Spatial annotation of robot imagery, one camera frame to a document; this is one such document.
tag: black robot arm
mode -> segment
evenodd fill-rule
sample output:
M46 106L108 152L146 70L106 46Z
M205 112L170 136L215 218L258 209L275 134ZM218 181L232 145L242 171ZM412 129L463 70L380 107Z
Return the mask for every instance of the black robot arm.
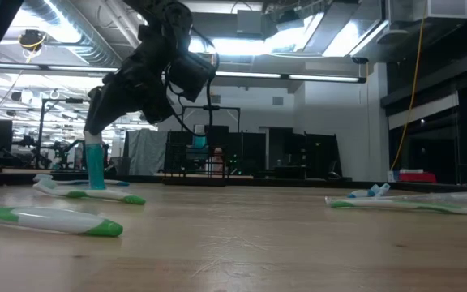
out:
M169 82L181 88L181 95L193 102L207 81L209 92L216 72L216 67L188 52L192 14L186 6L174 0L124 2L149 25L140 25L141 44L134 53L102 80L103 86L88 94L92 102L84 130L91 135L98 135L117 118L137 110L144 112L149 123L166 120L175 115L166 96Z

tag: desk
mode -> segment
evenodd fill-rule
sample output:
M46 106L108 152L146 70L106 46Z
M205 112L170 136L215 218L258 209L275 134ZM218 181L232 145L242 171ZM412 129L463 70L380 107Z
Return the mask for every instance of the desk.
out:
M467 216L326 208L323 197L343 189L126 190L147 203L0 187L1 206L70 208L124 226L120 238L96 238L0 225L0 291L467 292Z

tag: toothbrush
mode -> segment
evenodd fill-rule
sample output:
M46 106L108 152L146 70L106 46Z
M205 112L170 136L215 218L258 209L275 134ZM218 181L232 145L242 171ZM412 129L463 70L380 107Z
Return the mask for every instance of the toothbrush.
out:
M461 207L455 204L440 203L420 203L403 200L391 200L381 198L370 199L333 199L325 197L326 204L331 208L351 208L351 207L375 207L375 208L398 208L410 210L431 210L446 214L464 214L467 215L467 207Z
M50 179L41 179L33 188L49 195L60 195L66 198L100 198L118 200L128 204L145 204L145 199L122 191L111 190L66 190L59 189L58 184Z
M122 226L88 213L38 207L0 207L0 223L72 234L117 237Z
M49 174L37 174L35 178L33 178L33 181L35 183L39 182L42 179L50 179L53 180L54 176L49 175ZM89 184L89 180L87 179L77 179L77 180L71 180L71 181L54 181L58 185L83 185L83 184ZM106 184L111 184L111 185L117 185L117 186L123 186L127 187L129 186L128 182L123 182L123 181L118 181L114 179L105 179L104 183Z

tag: table surface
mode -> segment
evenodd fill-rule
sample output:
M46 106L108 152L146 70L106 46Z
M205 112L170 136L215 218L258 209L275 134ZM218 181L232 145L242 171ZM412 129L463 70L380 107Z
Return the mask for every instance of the table surface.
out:
M342 189L127 191L148 202L0 187L1 206L69 208L124 226L120 238L97 238L0 225L0 291L467 291L467 216L326 208Z

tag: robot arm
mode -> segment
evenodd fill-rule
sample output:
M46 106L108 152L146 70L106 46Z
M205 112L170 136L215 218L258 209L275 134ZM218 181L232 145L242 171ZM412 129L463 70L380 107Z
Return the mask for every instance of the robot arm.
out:
M192 14L186 6L175 0L124 2L149 26L140 25L139 47L116 72L102 80L103 86L89 93L92 102L84 130L92 135L98 135L128 112L142 110L150 123L173 115L162 73L183 89L182 95L190 101L195 101L207 80L215 75L211 64L188 52Z

